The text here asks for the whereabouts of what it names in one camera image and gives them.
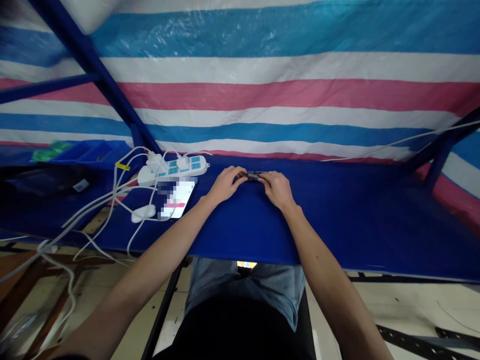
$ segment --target leg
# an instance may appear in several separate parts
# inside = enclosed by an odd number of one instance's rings
[[[305,289],[305,274],[301,266],[257,264],[248,277],[256,284],[263,299],[297,329],[299,305]]]
[[[219,295],[226,284],[240,278],[237,262],[194,257],[191,264],[190,289],[185,315],[205,300]]]

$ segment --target white power strip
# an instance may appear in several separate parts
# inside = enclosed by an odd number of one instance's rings
[[[157,179],[196,177],[205,174],[207,168],[210,167],[210,164],[205,160],[205,156],[202,155],[186,157],[185,159],[187,160],[188,167],[184,170],[180,170],[177,166],[178,160],[167,161],[167,168],[159,170]],[[155,172],[148,165],[144,165],[138,172],[137,179],[140,186],[154,186]]]

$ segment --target floor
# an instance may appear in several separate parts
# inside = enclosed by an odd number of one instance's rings
[[[31,245],[18,243],[15,247],[28,249]],[[75,254],[77,249],[65,247],[61,248],[59,252]],[[63,329],[57,334],[52,334],[49,345],[60,342],[78,327],[126,270],[127,268],[121,265],[109,264],[85,271],[75,288],[77,297],[75,310]],[[67,280],[66,275],[41,279],[12,322],[19,319],[22,314],[43,314],[49,306],[52,306],[52,301],[55,301]],[[155,352],[161,351],[172,343],[182,323],[189,282],[190,267],[187,267],[181,272],[177,291],[173,295]],[[161,287],[132,322],[113,355],[113,360],[141,358],[166,287],[167,283]],[[475,333],[465,327],[480,331],[480,289],[471,289],[458,284],[356,283],[355,287],[375,322],[379,325],[419,336],[436,336],[435,326],[480,336],[480,333]],[[307,287],[307,295],[317,359],[340,360],[338,344],[309,287]],[[34,335],[34,333],[31,334],[29,338],[33,339]],[[24,352],[27,345],[18,347],[18,353]],[[395,359],[421,359],[394,345],[387,345]],[[480,359],[480,352],[457,351]]]

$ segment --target blue cloth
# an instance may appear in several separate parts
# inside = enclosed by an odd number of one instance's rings
[[[247,278],[240,279],[236,261],[194,257],[185,316],[212,297],[243,297],[266,302],[277,309],[295,331],[304,289],[305,274],[301,266],[259,263]]]

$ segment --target blue plastic bin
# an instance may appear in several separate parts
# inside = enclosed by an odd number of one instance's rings
[[[111,170],[115,163],[131,150],[121,140],[85,140],[67,141],[74,144],[49,163],[52,164],[85,164],[91,168]]]

